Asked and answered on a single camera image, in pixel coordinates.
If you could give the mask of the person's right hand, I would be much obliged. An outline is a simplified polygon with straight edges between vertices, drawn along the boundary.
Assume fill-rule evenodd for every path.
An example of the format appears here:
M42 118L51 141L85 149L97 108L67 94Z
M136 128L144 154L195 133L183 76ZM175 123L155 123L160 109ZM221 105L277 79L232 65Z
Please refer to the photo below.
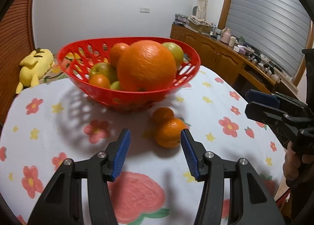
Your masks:
M310 167L301 175L299 168L302 164L309 164ZM303 155L299 157L292 149L292 142L289 142L285 154L285 162L283 164L283 173L287 180L293 181L301 179L302 182L313 181L313 155Z

